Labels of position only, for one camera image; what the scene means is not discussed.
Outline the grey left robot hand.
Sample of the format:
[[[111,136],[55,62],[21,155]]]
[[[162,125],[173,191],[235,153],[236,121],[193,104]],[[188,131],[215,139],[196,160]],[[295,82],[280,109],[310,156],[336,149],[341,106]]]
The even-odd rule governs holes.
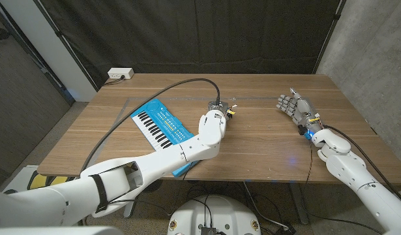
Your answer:
[[[229,105],[227,102],[222,102],[220,101],[217,103],[216,101],[211,101],[208,103],[208,111],[210,110],[219,110],[220,112],[223,113],[224,117],[228,121],[235,115],[234,108],[236,108],[237,105]]]

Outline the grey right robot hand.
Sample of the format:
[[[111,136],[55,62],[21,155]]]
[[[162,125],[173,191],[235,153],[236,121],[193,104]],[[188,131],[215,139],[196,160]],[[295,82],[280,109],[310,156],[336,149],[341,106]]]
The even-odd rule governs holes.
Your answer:
[[[323,129],[320,115],[307,98],[302,97],[292,87],[290,92],[291,96],[281,95],[278,98],[276,107],[292,119],[300,135],[310,139]]]

